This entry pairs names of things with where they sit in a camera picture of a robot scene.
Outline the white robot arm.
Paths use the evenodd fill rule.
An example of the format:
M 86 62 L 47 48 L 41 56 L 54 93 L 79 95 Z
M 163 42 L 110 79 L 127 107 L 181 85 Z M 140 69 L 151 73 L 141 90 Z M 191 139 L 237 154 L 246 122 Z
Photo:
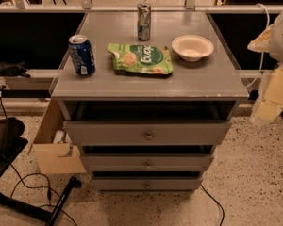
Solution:
M 268 53 L 279 62 L 269 79 L 261 79 L 259 98 L 252 110 L 251 122 L 262 126 L 274 121 L 283 112 L 283 11 L 258 37 L 249 42 L 247 49 Z

